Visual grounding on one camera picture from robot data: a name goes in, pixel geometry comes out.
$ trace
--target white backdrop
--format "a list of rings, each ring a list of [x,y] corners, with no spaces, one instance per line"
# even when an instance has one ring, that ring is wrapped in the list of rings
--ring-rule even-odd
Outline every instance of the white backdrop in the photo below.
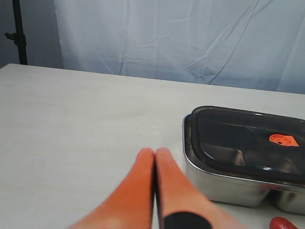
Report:
[[[64,67],[305,94],[304,0],[55,0]]]

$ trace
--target transparent lid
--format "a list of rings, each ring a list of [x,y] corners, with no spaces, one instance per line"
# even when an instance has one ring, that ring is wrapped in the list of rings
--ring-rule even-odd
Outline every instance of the transparent lid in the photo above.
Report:
[[[192,148],[231,173],[305,182],[305,121],[222,107],[192,112]]]

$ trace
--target stainless steel lunch box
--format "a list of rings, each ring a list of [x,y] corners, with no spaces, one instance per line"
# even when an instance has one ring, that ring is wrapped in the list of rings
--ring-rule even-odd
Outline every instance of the stainless steel lunch box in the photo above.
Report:
[[[187,177],[210,200],[257,207],[271,196],[281,210],[305,214],[305,185],[229,173],[198,158],[192,147],[191,115],[183,119],[183,152]]]

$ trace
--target white table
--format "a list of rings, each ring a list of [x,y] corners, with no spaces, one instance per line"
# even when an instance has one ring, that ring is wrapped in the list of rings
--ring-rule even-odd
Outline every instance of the white table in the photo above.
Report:
[[[141,147],[183,169],[182,120],[201,105],[305,119],[305,95],[10,64],[0,70],[0,228],[64,228],[122,181]],[[254,229],[283,216],[219,204]],[[158,228],[154,215],[153,227]]]

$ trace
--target gray wall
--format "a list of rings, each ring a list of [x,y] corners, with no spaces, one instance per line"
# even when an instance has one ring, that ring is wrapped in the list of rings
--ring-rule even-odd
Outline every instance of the gray wall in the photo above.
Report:
[[[63,68],[54,0],[20,0],[29,65]],[[0,0],[0,68],[19,63],[18,50],[4,33],[15,32],[12,0]]]

